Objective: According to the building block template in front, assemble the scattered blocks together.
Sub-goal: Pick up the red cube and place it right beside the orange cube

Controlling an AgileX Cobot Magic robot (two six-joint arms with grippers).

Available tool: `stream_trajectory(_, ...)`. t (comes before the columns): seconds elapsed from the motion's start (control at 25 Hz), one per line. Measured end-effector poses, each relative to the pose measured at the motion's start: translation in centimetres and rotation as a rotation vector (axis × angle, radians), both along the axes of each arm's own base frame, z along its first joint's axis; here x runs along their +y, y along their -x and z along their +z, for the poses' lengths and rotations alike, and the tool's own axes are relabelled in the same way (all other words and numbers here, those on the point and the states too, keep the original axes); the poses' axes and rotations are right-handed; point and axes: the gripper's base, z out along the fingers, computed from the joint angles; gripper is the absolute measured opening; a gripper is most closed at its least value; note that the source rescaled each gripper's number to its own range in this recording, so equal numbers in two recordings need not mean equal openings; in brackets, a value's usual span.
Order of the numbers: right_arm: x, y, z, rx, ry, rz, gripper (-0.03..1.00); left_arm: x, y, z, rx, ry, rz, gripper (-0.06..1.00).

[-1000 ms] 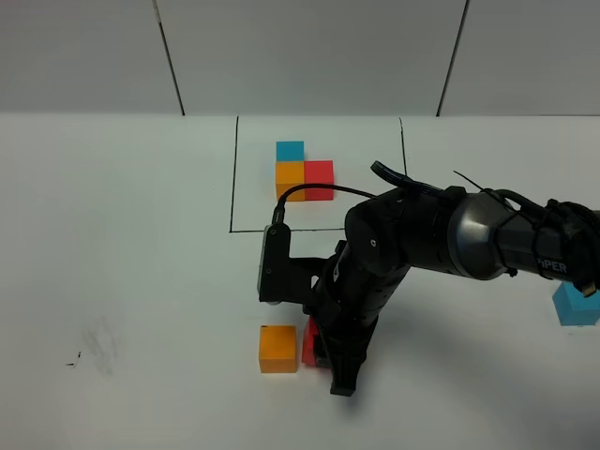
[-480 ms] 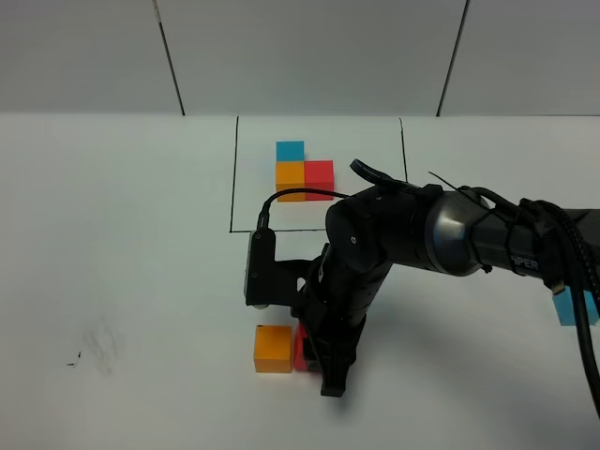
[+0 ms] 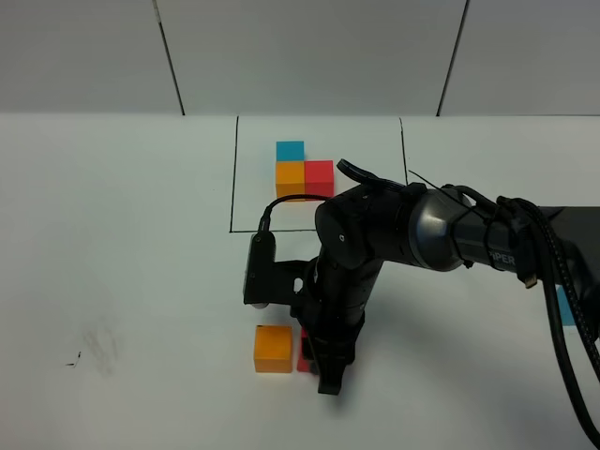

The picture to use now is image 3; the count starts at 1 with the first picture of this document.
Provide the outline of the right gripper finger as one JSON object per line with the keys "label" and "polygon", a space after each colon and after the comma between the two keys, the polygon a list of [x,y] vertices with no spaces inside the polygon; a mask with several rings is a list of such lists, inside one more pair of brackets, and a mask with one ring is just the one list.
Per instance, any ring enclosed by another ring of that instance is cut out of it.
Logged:
{"label": "right gripper finger", "polygon": [[311,352],[319,372],[318,393],[337,396],[348,366],[348,351],[338,345],[312,344]]}

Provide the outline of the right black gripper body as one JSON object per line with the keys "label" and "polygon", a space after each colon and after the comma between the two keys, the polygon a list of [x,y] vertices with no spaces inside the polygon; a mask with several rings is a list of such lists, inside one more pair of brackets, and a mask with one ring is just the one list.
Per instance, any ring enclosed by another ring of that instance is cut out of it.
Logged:
{"label": "right black gripper body", "polygon": [[382,269],[379,259],[354,269],[329,255],[310,262],[303,293],[292,313],[306,332],[303,356],[315,366],[348,366],[365,321],[365,308]]}

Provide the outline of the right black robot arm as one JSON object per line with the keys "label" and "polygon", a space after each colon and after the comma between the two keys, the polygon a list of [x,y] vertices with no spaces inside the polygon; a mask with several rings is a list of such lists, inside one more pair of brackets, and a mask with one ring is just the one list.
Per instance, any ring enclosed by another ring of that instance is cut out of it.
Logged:
{"label": "right black robot arm", "polygon": [[315,213],[321,251],[308,266],[311,307],[300,316],[319,390],[340,391],[365,321],[365,307],[385,263],[437,272],[484,264],[545,291],[550,334],[565,386],[578,385],[561,329],[558,296],[567,298],[593,365],[599,362],[599,211],[543,207],[521,198],[489,200],[476,190],[401,185],[347,161],[355,187]]}

